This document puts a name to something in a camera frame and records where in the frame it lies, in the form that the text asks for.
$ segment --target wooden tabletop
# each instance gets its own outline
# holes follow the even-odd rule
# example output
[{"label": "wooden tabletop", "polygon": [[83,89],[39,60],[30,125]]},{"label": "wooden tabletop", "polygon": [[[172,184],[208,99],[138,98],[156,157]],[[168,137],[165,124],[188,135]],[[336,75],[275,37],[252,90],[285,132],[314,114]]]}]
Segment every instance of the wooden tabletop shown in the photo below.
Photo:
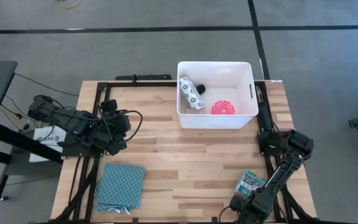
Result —
[{"label": "wooden tabletop", "polygon": [[[97,82],[83,82],[77,109],[92,112]],[[266,81],[266,87],[275,123],[280,129],[293,129],[283,83]],[[228,205],[244,170],[267,179],[256,138],[259,130],[256,117],[242,129],[182,129],[176,111],[176,94],[176,87],[111,89],[110,99],[117,100],[118,109],[140,111],[144,122],[127,149],[101,158],[98,181],[106,162],[143,166],[146,175],[140,208],[133,209],[131,215],[97,212],[94,201],[91,222],[131,222],[132,218],[139,218],[140,222],[210,222],[211,217],[217,217]],[[130,115],[130,120],[133,131],[139,117]],[[57,217],[67,206],[76,161],[76,157],[65,159],[51,218]],[[287,184],[298,203],[315,217],[305,168],[302,166],[296,171]],[[86,192],[80,217],[85,215],[87,197]],[[230,210],[222,215],[223,222],[236,219],[237,215]],[[268,220],[274,221],[274,216],[270,215]]]}]

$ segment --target pink toy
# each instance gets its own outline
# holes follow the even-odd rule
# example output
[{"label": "pink toy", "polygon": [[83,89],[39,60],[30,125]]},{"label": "pink toy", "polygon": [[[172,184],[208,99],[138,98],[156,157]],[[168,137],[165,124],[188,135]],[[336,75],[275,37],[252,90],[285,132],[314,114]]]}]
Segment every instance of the pink toy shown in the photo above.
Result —
[{"label": "pink toy", "polygon": [[212,107],[212,114],[234,114],[234,107],[226,100],[219,100]]}]

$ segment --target blue cloth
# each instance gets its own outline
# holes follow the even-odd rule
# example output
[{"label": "blue cloth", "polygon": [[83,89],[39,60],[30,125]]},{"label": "blue cloth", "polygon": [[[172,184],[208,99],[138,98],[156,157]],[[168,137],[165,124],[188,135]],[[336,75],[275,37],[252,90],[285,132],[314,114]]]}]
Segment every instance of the blue cloth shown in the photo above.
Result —
[{"label": "blue cloth", "polygon": [[145,175],[144,167],[106,163],[94,196],[99,212],[138,208]]}]

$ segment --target white plastic bin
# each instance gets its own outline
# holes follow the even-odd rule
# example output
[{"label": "white plastic bin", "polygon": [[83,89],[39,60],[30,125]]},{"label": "white plastic bin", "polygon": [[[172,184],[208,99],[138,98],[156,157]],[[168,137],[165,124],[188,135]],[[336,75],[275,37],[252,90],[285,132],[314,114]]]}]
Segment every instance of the white plastic bin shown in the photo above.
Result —
[{"label": "white plastic bin", "polygon": [[[204,114],[186,114],[189,104],[178,82],[177,111],[182,128],[239,129],[258,114],[254,78],[247,62],[180,62],[178,80],[182,77],[206,88],[201,95]],[[219,100],[231,102],[234,114],[211,114],[212,106]]]}]

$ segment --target box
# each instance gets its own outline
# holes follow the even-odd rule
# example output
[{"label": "box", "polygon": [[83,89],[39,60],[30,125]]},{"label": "box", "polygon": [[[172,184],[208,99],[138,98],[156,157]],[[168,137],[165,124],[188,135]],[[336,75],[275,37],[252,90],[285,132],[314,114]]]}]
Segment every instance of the box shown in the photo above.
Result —
[{"label": "box", "polygon": [[[177,112],[182,128],[240,129],[258,114],[252,69],[247,62],[180,62],[178,80],[188,77],[195,86],[204,85],[203,114],[186,114],[189,104],[177,84]],[[231,102],[234,114],[211,114],[219,100]]]}]

